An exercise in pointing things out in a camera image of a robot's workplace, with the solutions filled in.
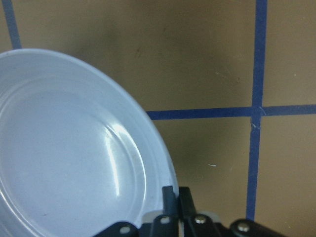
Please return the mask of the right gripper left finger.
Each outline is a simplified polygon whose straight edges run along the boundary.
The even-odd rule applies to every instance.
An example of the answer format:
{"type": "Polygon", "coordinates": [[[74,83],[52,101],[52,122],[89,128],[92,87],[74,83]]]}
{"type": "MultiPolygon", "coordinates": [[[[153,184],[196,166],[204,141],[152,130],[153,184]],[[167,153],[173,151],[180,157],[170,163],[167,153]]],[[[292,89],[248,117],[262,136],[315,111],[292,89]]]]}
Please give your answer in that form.
{"type": "Polygon", "coordinates": [[[177,197],[172,186],[162,188],[162,210],[148,212],[143,217],[143,237],[177,237],[177,197]]]}

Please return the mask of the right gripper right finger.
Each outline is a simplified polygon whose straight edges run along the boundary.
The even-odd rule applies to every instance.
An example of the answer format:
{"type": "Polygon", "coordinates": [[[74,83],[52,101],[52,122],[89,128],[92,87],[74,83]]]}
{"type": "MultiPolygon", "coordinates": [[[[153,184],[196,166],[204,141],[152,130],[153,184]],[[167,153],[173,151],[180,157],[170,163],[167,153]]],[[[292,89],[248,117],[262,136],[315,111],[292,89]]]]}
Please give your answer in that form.
{"type": "Polygon", "coordinates": [[[213,220],[206,214],[198,213],[189,187],[179,187],[179,216],[184,237],[220,237],[213,220]]]}

